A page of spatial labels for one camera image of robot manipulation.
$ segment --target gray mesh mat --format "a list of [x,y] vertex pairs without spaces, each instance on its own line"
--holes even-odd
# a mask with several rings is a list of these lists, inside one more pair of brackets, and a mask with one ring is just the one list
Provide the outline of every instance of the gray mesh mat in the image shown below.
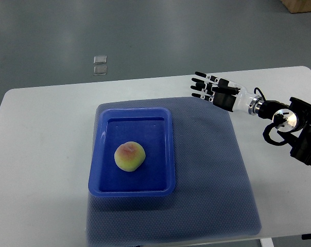
[[193,97],[102,104],[171,111],[176,187],[166,197],[95,198],[89,194],[89,246],[133,246],[256,235],[260,219],[228,112]]

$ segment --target robot finger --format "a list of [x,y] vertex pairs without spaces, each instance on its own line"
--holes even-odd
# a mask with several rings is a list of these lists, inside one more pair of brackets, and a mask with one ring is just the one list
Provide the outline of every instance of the robot finger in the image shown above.
[[209,101],[209,102],[213,102],[213,99],[214,99],[214,96],[201,95],[201,94],[194,94],[194,93],[192,93],[192,96],[193,96],[193,97],[196,97],[196,98],[200,98],[200,99],[207,100],[207,101]]
[[205,93],[208,95],[214,95],[214,92],[212,90],[208,90],[200,86],[191,86],[191,89],[201,91],[202,93]]

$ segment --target black cable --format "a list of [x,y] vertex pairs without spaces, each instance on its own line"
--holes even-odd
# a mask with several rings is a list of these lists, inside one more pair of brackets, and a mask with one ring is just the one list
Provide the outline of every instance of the black cable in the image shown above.
[[262,93],[261,89],[259,89],[258,87],[254,88],[254,93],[256,94],[256,91],[258,91],[261,95],[261,97],[263,98],[263,100],[265,101],[265,97],[264,97],[264,94]]

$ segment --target gray floor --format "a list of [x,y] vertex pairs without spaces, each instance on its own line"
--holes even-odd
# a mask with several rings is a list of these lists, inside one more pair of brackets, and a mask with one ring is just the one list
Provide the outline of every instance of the gray floor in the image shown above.
[[[95,55],[107,75],[93,76]],[[20,87],[298,65],[311,69],[311,13],[280,0],[0,1],[0,104]]]

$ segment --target peach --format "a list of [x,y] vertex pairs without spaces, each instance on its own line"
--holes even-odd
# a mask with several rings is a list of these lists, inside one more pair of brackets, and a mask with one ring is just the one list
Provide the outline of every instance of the peach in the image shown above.
[[121,144],[114,153],[116,165],[123,171],[136,170],[145,160],[143,147],[136,142]]

